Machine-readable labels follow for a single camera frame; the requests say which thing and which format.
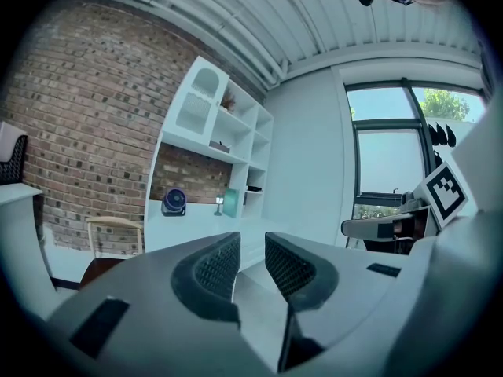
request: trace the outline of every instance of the white shelving unit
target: white shelving unit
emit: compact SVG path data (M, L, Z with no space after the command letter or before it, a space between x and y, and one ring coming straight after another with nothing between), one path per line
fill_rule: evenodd
M221 106L226 90L235 100L230 112ZM174 95L160 140L232 163L229 188L240 192L237 218L260 218L273 125L273 116L266 109L225 72L198 57ZM210 146L211 141L229 151ZM248 185L262 191L250 192Z

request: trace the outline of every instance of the teal container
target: teal container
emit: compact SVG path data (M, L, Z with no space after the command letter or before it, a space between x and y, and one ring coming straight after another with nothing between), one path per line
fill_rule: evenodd
M226 195L223 199L223 210L222 212L230 216L231 218L235 218L237 216L237 206L239 204L239 190L233 190L228 188L226 191Z

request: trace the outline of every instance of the blue desk fan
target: blue desk fan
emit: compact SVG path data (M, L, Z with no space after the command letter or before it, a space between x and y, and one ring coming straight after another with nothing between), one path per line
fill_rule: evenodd
M179 188L172 188L163 198L161 211L165 217L182 217L185 215L187 197Z

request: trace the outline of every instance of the brick wall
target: brick wall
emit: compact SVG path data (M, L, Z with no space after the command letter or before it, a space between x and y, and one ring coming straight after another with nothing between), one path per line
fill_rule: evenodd
M43 191L40 214L56 244L89 250L87 216L143 221L163 119L199 55L263 101L216 52L147 13L58 0L41 15L2 90L0 120L28 132L24 180ZM98 229L95 238L103 252L137 250L127 229Z
M178 187L188 203L214 204L229 187L233 166L207 156L161 144L152 178L150 199L162 200L166 191Z

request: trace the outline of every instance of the sky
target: sky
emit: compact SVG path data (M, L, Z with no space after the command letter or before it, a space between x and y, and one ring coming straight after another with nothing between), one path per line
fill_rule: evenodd
M424 101L424 88L413 88L419 102ZM477 123L485 112L480 97L467 93L452 92L464 98L470 107L465 121ZM368 119L411 119L413 112L402 88L376 88L352 91L347 94L354 109L354 120Z

